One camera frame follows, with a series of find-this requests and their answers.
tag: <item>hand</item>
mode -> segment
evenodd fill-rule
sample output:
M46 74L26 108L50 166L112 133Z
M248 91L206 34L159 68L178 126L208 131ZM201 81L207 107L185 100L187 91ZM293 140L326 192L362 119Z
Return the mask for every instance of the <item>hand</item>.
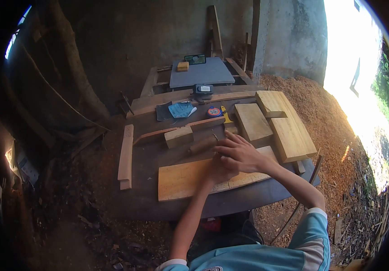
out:
M236 169L227 169L224 167L222 161L220 160L220 155L215 154L213 160L211 161L211 165L206 172L205 182L209 182L213 186L229 181L232 177L235 177L240 172Z
M214 151L226 155L221 157L227 169L246 173L263 172L268 164L276 163L269 157L260 154L252 144L239 135L225 131L226 139L217 142Z

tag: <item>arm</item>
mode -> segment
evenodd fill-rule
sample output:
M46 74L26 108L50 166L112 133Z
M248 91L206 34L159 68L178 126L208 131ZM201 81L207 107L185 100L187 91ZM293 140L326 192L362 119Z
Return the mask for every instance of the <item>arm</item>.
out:
M318 207L325 211L324 196L309 182L280 166L274 160L260 154L252 144L241 136L228 131L225 131L225 134L228 138L220 140L213 149L226 155L221 157L225 167L247 173L262 172L268 174L281 183L306 208Z
M214 185L226 182L233 176L238 175L238 171L227 170L221 163L218 155L214 156L205 179L200 183L193 195L190 205L182 215L173 234L172 245L170 247L169 259L186 259L188 249L199 225L203 205L208 194Z

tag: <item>tape measure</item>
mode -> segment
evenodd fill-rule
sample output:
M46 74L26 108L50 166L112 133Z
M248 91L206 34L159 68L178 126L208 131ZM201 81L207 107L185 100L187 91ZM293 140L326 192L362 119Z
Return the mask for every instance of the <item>tape measure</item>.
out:
M223 116L223 112L220 109L218 109L214 106L211 106L207 110L207 116L208 117L221 117L221 116Z

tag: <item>light blue shirt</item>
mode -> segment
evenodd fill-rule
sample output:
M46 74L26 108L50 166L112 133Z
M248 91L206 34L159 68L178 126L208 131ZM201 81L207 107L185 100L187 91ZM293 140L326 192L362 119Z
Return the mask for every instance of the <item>light blue shirt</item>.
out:
M307 210L288 248L267 245L238 245L214 249L194 259L190 266L183 259L171 259L156 271L227 270L328 270L330 244L327 214L319 208Z

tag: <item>wooden workbench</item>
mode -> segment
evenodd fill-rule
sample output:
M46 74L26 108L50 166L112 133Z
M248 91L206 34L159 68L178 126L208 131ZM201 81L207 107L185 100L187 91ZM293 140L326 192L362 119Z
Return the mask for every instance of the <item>wooden workbench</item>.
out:
M246 89L246 91L253 91L260 90L262 88L262 86L248 84L246 88L243 86L238 86L238 91L241 92L243 89ZM226 88L222 88L221 92L226 93ZM152 97L147 96L144 97L146 100L138 100L137 104L141 104L141 102L146 101L146 104L150 105L154 100L165 103L166 99L172 100L172 97L175 97L175 100L181 100L184 98L184 95L182 92L175 91L171 93L154 95ZM195 113L193 113L188 118L178 119L176 121L174 119L157 121L155 112L140 115L136 114L129 117L125 124L134 125L134 140L136 140L144 133L163 130L170 127L181 127L189 122L204 120L207 118L205 112L210 106L220 108L221 105L224 105L225 108L230 112L231 120L236 121L236 117L233 114L233 105L236 102L246 104L254 103L256 101L254 97L240 99L237 98L233 100L216 101L206 105L195 105L197 107L197 111ZM219 139L224 138L223 124L194 132L194 140L196 141L205 138L212 133L215 133ZM164 139L158 142L151 142L142 145L136 144L133 146L132 189L120 190L119 182L117 181L117 173L115 173L114 188L111 195L114 207L120 210L118 212L120 214L118 215L120 218L131 220L177 220L180 218L182 212L190 202L190 199L187 198L159 202L158 168L161 166L169 166L208 159L213 156L213 152L205 152L203 154L195 155L192 157L182 158L184 156L184 152L188 149L189 146L190 144L187 144L181 147L168 149ZM276 157L279 157L274 142L271 142L271 147L275 152ZM306 181L309 181L314 170L313 163L310 159L303 160L302 163L306 169L306 172L301 176ZM294 172L293 166L290 163L283 164L283 166L286 169ZM314 185L318 184L319 178L317 177ZM246 185L244 187L209 195L202 212L202 217L205 218L227 215L250 210L274 203L290 196L291 195L289 192L281 184L279 184L275 179L270 178L264 181Z

